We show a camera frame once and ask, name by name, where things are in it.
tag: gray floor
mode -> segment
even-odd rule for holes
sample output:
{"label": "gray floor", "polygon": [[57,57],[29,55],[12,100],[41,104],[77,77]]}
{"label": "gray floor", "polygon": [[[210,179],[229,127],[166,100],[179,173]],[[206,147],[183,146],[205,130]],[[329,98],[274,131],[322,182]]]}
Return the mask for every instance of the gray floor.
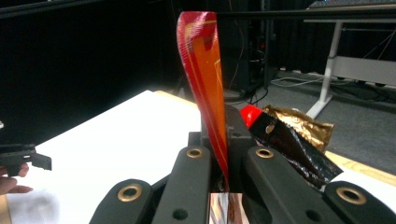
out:
{"label": "gray floor", "polygon": [[[278,76],[318,78],[287,72],[279,72]],[[289,81],[277,83],[296,84]],[[258,103],[258,106],[273,105],[307,112],[317,101],[320,89],[321,82],[287,88],[270,85],[268,95]],[[382,88],[384,89],[396,99],[395,89]],[[260,98],[264,93],[263,88],[258,89],[257,97]],[[317,116],[319,121],[334,124],[327,150],[396,175],[396,104],[373,103],[341,94],[339,91],[331,91],[331,93],[334,97]],[[361,92],[361,95],[364,94],[369,97],[371,92]],[[247,103],[231,104],[242,108]]]}

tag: gold foil wrapper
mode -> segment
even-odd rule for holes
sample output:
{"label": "gold foil wrapper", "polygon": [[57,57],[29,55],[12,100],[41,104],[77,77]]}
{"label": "gold foil wrapper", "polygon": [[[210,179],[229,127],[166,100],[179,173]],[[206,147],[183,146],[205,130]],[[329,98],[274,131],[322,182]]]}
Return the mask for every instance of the gold foil wrapper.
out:
{"label": "gold foil wrapper", "polygon": [[300,111],[289,108],[267,105],[262,111],[291,126],[320,152],[324,153],[326,151],[326,146],[329,145],[332,136],[333,124],[318,122]]}

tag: black wrapper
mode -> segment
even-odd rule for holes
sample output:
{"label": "black wrapper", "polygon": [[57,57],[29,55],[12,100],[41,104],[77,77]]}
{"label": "black wrapper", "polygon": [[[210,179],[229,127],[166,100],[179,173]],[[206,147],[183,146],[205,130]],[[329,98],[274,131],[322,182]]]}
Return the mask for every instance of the black wrapper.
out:
{"label": "black wrapper", "polygon": [[261,113],[249,130],[263,145],[282,153],[290,165],[318,189],[343,172],[293,128],[268,114]]}

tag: reflective foil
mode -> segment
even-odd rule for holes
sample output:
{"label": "reflective foil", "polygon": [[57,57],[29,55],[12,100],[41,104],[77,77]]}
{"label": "reflective foil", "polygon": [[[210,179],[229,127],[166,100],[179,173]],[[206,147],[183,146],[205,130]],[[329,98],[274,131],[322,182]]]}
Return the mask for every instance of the reflective foil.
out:
{"label": "reflective foil", "polygon": [[333,124],[318,122],[300,111],[288,108],[267,105],[262,111],[288,124],[317,150],[325,152],[332,137]]}

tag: human hand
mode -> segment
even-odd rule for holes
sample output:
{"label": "human hand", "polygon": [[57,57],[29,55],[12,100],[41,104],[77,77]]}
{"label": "human hand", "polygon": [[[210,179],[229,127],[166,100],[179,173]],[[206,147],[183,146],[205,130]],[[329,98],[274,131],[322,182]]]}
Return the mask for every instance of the human hand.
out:
{"label": "human hand", "polygon": [[[29,171],[29,165],[23,163],[21,165],[18,176],[25,177]],[[26,186],[19,186],[18,180],[13,177],[3,176],[7,174],[7,169],[4,166],[0,166],[0,195],[7,193],[27,193],[32,191],[32,188]]]}

